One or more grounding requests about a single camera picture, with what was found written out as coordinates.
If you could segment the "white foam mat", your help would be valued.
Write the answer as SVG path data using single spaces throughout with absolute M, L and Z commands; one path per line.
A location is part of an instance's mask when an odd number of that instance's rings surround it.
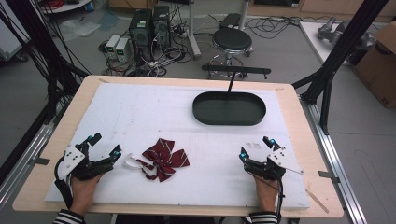
M 95 191 L 98 203 L 159 205 L 257 205 L 254 179 L 245 172 L 239 153 L 265 161 L 270 148 L 262 139 L 275 139 L 294 156 L 286 124 L 274 91 L 257 91 L 267 112 L 254 126 L 205 125 L 192 114 L 200 88 L 137 84 L 101 84 L 71 140 L 73 145 L 101 134 L 89 150 L 98 161 L 114 147 L 121 156 Z M 178 168 L 161 182 L 149 180 L 136 159 L 159 139 L 171 140 L 184 150 L 189 166 Z

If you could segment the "black T-shaped stand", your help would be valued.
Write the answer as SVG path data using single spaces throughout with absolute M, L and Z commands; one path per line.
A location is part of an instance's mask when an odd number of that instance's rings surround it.
M 230 92 L 233 88 L 234 79 L 237 73 L 253 73 L 253 74 L 262 74 L 264 78 L 267 78 L 267 75 L 272 72 L 269 68 L 259 68 L 259 67 L 245 67 L 245 66 L 229 66 L 229 65 L 211 65 L 205 64 L 202 66 L 204 71 L 220 71 L 220 72 L 231 72 L 232 78 L 228 87 L 228 92 Z

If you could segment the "black metal frame strut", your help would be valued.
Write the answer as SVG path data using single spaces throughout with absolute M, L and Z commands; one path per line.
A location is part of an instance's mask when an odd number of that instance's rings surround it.
M 345 32 L 341 35 L 328 58 L 322 66 L 312 75 L 304 77 L 292 84 L 298 89 L 309 84 L 308 89 L 301 94 L 301 98 L 309 105 L 315 105 L 317 99 L 322 95 L 322 105 L 319 115 L 319 127 L 328 135 L 328 118 L 332 96 L 332 82 L 337 71 L 353 50 L 358 40 L 375 21 L 380 11 L 389 0 L 363 0 Z
M 0 19 L 16 36 L 22 47 L 33 59 L 36 68 L 48 83 L 48 103 L 45 106 L 46 122 L 57 117 L 57 106 L 68 105 L 77 93 L 80 83 L 90 73 L 74 66 L 67 61 L 56 47 L 50 36 L 50 31 L 41 20 L 39 8 L 30 0 L 6 0 L 11 11 L 30 37 L 27 44 L 17 33 L 17 24 L 10 19 L 6 12 L 0 10 Z

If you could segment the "flat black device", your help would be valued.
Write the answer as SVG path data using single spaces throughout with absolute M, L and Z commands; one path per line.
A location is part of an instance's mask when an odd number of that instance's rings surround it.
M 219 24 L 219 28 L 234 28 L 238 29 L 241 15 L 239 13 L 228 14 Z

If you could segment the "black oval tray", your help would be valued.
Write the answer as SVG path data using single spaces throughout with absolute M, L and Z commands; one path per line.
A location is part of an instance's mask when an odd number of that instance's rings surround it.
M 207 125 L 252 126 L 266 115 L 266 104 L 249 92 L 207 91 L 194 98 L 192 114 Z

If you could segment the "aluminium rail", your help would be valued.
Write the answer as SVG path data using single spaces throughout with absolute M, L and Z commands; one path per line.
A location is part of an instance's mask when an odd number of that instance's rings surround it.
M 0 167 L 0 208 L 31 172 L 35 166 L 34 160 L 42 158 L 41 153 L 55 127 L 53 122 L 41 126 L 33 125 Z
M 316 105 L 309 105 L 303 100 L 300 101 L 305 116 L 310 125 L 311 131 L 317 141 L 318 149 L 324 160 L 327 172 L 340 178 L 338 184 L 333 184 L 340 199 L 343 210 L 347 213 L 351 224 L 368 224 L 361 209 L 355 192 L 350 185 L 347 173 L 339 158 L 331 137 L 326 134 L 319 124 L 320 112 Z

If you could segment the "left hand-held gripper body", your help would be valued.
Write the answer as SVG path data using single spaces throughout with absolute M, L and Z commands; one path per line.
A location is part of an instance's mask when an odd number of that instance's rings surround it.
M 65 180 L 72 175 L 78 180 L 90 180 L 113 169 L 114 161 L 111 157 L 100 161 L 90 161 L 89 147 L 88 143 L 69 147 L 58 165 L 57 178 Z

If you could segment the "clear plastic sheet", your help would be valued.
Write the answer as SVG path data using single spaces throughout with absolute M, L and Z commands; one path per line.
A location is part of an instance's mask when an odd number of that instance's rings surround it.
M 64 41 L 90 36 L 99 28 L 100 24 L 92 21 L 68 20 L 60 25 Z

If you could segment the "grey tape piece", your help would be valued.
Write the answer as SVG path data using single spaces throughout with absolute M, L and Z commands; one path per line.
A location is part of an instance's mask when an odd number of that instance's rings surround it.
M 338 184 L 340 182 L 340 178 L 330 172 L 319 171 L 318 175 L 320 177 L 329 178 L 334 184 Z

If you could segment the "white power supply unit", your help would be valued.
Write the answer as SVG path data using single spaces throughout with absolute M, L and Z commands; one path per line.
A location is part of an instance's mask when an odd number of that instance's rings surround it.
M 127 63 L 131 56 L 131 48 L 129 39 L 122 37 L 116 46 L 117 59 L 120 63 Z
M 110 60 L 117 59 L 116 46 L 118 45 L 119 40 L 120 40 L 120 35 L 113 35 L 107 41 L 105 45 L 105 49 L 106 49 L 106 56 L 108 59 Z

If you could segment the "white side table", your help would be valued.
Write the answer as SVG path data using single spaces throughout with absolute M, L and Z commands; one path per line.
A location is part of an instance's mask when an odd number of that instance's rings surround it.
M 311 46 L 315 49 L 317 56 L 323 63 L 349 25 L 349 21 L 342 21 L 341 23 L 337 23 L 337 27 L 333 29 L 332 27 L 335 21 L 336 18 L 330 18 L 326 23 L 322 24 L 300 22 L 305 37 L 311 42 Z M 376 39 L 373 33 L 365 32 L 348 54 L 343 65 L 356 65 L 375 41 Z

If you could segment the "red striped bow tie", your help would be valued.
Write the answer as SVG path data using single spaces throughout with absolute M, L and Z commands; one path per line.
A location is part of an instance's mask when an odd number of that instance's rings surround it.
M 174 151 L 175 142 L 159 138 L 157 143 L 142 153 L 142 159 L 133 153 L 126 156 L 123 164 L 128 168 L 139 169 L 148 180 L 163 182 L 172 177 L 177 168 L 188 167 L 189 158 L 184 149 Z

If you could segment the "small black computer tower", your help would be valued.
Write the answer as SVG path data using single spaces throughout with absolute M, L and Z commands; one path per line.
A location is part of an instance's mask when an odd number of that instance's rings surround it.
M 169 13 L 169 6 L 156 6 L 153 10 L 154 42 L 158 49 L 171 46 Z

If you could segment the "white table leg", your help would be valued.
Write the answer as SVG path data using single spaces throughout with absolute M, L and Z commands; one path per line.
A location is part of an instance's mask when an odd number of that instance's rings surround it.
M 192 58 L 194 60 L 199 60 L 202 54 L 194 35 L 194 0 L 188 0 L 188 2 L 189 2 L 189 30 L 187 32 L 187 35 L 193 53 Z
M 238 24 L 238 30 L 243 31 L 245 29 L 245 22 L 248 14 L 248 7 L 251 0 L 243 0 L 241 11 L 240 11 L 240 19 Z

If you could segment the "person's right hand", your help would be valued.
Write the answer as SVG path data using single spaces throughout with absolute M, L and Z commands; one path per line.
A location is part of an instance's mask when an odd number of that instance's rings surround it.
M 266 180 L 256 175 L 254 176 L 254 180 L 261 210 L 265 212 L 275 212 L 278 182 L 275 180 Z

